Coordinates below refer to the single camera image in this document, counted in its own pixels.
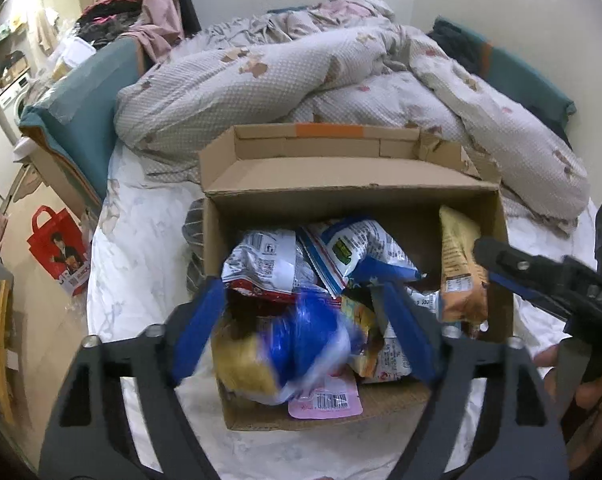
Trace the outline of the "orange tan snack packet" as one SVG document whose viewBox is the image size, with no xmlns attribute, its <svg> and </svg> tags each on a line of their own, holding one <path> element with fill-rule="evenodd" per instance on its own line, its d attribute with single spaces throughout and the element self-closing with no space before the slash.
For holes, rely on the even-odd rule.
<svg viewBox="0 0 602 480">
<path fill-rule="evenodd" d="M 481 235 L 478 223 L 442 205 L 441 288 L 443 322 L 480 325 L 488 319 L 488 274 L 475 260 L 474 246 Z"/>
</svg>

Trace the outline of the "blue and yellow snack bag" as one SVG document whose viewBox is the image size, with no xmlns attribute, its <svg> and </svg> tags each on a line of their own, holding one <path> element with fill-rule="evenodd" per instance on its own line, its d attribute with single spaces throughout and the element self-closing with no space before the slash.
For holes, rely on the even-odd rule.
<svg viewBox="0 0 602 480">
<path fill-rule="evenodd" d="M 236 396 L 265 405 L 313 389 L 364 344 L 362 330 L 316 286 L 296 289 L 287 302 L 230 290 L 211 338 L 217 380 Z"/>
</svg>

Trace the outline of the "white barcode red-edged snack bag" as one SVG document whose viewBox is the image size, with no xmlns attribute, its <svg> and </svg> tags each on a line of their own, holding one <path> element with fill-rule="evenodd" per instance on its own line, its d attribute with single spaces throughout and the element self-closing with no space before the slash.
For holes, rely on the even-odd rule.
<svg viewBox="0 0 602 480">
<path fill-rule="evenodd" d="M 223 263 L 221 279 L 247 297 L 287 304 L 298 288 L 318 285 L 318 277 L 297 242 L 295 231 L 251 230 Z"/>
</svg>

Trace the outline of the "white blue green snack bag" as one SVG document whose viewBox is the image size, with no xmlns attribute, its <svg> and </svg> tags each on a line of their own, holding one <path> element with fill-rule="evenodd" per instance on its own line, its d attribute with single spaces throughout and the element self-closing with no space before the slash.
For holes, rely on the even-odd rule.
<svg viewBox="0 0 602 480">
<path fill-rule="evenodd" d="M 349 286 L 412 283 L 423 278 L 402 247 L 373 219 L 310 223 L 297 229 L 297 237 L 333 298 Z"/>
</svg>

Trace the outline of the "white and light-blue snack bag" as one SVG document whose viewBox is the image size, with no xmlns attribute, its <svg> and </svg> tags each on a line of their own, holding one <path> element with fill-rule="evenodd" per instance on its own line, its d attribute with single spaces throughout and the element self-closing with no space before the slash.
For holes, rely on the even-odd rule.
<svg viewBox="0 0 602 480">
<path fill-rule="evenodd" d="M 426 308 L 436 318 L 440 313 L 440 292 L 417 292 L 416 289 L 407 286 L 408 296 L 417 304 L 417 306 Z M 385 308 L 382 307 L 381 292 L 373 290 L 371 300 L 376 314 L 380 333 L 383 337 L 381 350 L 377 354 L 377 361 L 373 376 L 366 379 L 367 384 L 380 384 L 381 382 L 395 382 L 412 373 L 412 367 L 409 365 L 405 354 L 403 353 L 400 342 L 397 340 L 392 325 L 388 320 Z"/>
</svg>

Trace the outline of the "red shopping bag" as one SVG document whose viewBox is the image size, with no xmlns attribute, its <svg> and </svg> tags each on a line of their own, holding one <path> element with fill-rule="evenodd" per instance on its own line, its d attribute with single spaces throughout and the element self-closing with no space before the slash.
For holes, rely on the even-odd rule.
<svg viewBox="0 0 602 480">
<path fill-rule="evenodd" d="M 32 256 L 68 295 L 84 292 L 89 278 L 88 253 L 69 211 L 40 206 L 31 227 L 28 249 Z"/>
</svg>

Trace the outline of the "pink snack packet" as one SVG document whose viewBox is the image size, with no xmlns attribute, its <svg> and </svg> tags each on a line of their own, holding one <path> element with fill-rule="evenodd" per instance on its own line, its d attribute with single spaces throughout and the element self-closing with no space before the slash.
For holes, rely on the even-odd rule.
<svg viewBox="0 0 602 480">
<path fill-rule="evenodd" d="M 300 420 L 330 420 L 359 416 L 363 406 L 350 367 L 325 376 L 312 390 L 288 402 L 288 414 Z"/>
</svg>

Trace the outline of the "grey striped garment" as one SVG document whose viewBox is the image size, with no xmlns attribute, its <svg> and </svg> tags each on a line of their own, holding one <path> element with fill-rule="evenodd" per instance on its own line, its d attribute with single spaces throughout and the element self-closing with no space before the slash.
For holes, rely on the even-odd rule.
<svg viewBox="0 0 602 480">
<path fill-rule="evenodd" d="M 194 200 L 187 211 L 185 223 L 182 227 L 183 237 L 190 250 L 190 259 L 186 272 L 186 287 L 191 295 L 196 296 L 205 280 L 203 267 L 203 200 Z"/>
</svg>

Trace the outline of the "teal pillow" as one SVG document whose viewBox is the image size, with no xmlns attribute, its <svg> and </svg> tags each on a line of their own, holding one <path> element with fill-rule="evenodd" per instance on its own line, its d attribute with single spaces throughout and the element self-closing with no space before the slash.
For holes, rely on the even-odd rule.
<svg viewBox="0 0 602 480">
<path fill-rule="evenodd" d="M 530 113 L 571 146 L 566 128 L 576 104 L 538 70 L 486 37 L 443 16 L 433 22 L 428 36 L 467 72 L 480 76 Z"/>
</svg>

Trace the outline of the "brown cardboard box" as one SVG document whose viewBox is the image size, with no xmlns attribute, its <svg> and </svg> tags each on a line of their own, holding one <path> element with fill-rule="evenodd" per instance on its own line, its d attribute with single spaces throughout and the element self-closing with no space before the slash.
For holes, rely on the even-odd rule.
<svg viewBox="0 0 602 480">
<path fill-rule="evenodd" d="M 234 126 L 210 143 L 199 160 L 205 192 L 203 267 L 222 283 L 224 261 L 251 230 L 292 230 L 301 245 L 300 226 L 345 218 L 376 220 L 423 273 L 417 282 L 392 283 L 422 292 L 440 292 L 441 288 L 442 205 L 477 222 L 480 236 L 507 237 L 498 178 L 486 177 L 477 169 L 460 144 L 415 129 Z M 216 377 L 226 426 L 243 431 L 301 430 L 371 418 L 425 402 L 428 388 L 413 372 L 395 382 L 366 382 L 373 376 L 383 344 L 371 291 L 387 282 L 349 286 L 335 298 L 341 312 L 365 336 L 362 350 L 339 368 L 352 370 L 362 415 L 294 419 L 288 414 L 291 399 L 279 405 L 260 404 L 227 391 Z M 225 311 L 232 289 L 223 285 Z M 490 283 L 488 319 L 480 325 L 443 322 L 442 310 L 440 295 L 437 320 L 460 326 L 466 334 L 485 341 L 501 342 L 512 331 L 513 297 Z"/>
</svg>

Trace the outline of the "teal headboard cushion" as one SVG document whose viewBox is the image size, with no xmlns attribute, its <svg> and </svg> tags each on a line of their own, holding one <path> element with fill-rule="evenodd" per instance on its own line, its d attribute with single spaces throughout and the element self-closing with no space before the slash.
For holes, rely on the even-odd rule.
<svg viewBox="0 0 602 480">
<path fill-rule="evenodd" d="M 122 36 L 24 108 L 21 132 L 54 159 L 89 208 L 98 210 L 107 195 L 116 96 L 150 66 L 139 42 Z"/>
</svg>

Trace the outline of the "white washing machine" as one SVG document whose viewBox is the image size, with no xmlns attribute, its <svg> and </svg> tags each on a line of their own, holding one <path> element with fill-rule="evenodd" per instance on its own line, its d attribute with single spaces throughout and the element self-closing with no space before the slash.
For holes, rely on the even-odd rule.
<svg viewBox="0 0 602 480">
<path fill-rule="evenodd" d="M 16 145 L 21 137 L 20 117 L 29 88 L 30 74 L 24 72 L 0 90 L 0 126 L 12 145 Z"/>
</svg>

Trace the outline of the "grey checked duvet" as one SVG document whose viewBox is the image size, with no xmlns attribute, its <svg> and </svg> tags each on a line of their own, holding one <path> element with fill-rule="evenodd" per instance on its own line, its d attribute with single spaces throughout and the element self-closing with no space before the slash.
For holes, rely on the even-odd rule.
<svg viewBox="0 0 602 480">
<path fill-rule="evenodd" d="M 197 180 L 197 154 L 235 125 L 417 128 L 484 153 L 528 209 L 572 228 L 588 175 L 565 141 L 379 0 L 216 24 L 122 89 L 114 128 L 155 181 Z"/>
</svg>

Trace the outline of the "pink hanging garment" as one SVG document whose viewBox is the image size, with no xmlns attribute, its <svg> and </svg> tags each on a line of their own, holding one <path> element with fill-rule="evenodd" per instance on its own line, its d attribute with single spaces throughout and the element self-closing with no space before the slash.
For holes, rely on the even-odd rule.
<svg viewBox="0 0 602 480">
<path fill-rule="evenodd" d="M 141 12 L 124 36 L 133 37 L 152 62 L 161 62 L 185 37 L 179 0 L 141 0 Z"/>
</svg>

